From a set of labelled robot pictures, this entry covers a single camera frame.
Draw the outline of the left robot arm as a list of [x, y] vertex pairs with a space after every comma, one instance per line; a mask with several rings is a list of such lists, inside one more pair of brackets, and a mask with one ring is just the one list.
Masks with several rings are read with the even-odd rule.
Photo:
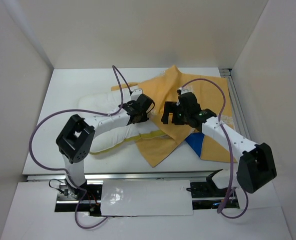
[[70, 196], [79, 200], [86, 195], [88, 187], [84, 159], [90, 152], [93, 139], [119, 127], [146, 122], [148, 110], [154, 106], [154, 101], [142, 93], [107, 115], [82, 118], [75, 114], [69, 118], [58, 135], [56, 144], [67, 170], [65, 182]]

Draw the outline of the Mickey Mouse pillowcase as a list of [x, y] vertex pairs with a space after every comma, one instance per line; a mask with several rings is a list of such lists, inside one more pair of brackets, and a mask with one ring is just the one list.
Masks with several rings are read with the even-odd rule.
[[172, 112], [173, 123], [164, 124], [162, 117], [178, 100], [176, 90], [187, 87], [195, 94], [202, 109], [209, 108], [222, 120], [232, 126], [232, 109], [229, 100], [227, 81], [220, 77], [186, 74], [176, 66], [168, 68], [163, 75], [144, 82], [124, 83], [123, 88], [136, 86], [155, 102], [152, 121], [158, 130], [134, 136], [136, 146], [143, 158], [155, 167], [166, 159], [186, 139], [193, 139], [191, 147], [199, 158], [206, 161], [227, 163], [229, 153], [220, 144], [208, 136], [197, 136], [196, 129], [184, 125], [179, 111]]

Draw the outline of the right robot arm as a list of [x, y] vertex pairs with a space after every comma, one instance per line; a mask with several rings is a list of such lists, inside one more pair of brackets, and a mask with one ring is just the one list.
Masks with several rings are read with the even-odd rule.
[[229, 151], [237, 168], [220, 170], [206, 184], [211, 196], [219, 195], [225, 188], [242, 188], [254, 193], [276, 178], [277, 171], [271, 147], [255, 143], [225, 124], [210, 109], [202, 109], [191, 92], [182, 93], [178, 101], [167, 101], [161, 118], [163, 124], [189, 125]]

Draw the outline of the white pillow yellow edge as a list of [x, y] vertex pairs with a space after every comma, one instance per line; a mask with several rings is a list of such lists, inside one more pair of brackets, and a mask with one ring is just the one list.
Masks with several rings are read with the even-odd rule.
[[[79, 99], [78, 107], [94, 112], [114, 113], [119, 109], [121, 94], [118, 91], [95, 93]], [[108, 152], [126, 141], [147, 140], [166, 135], [151, 120], [128, 124], [129, 118], [122, 110], [115, 116], [86, 116], [86, 123], [95, 128], [95, 136], [91, 144], [90, 154], [97, 155]]]

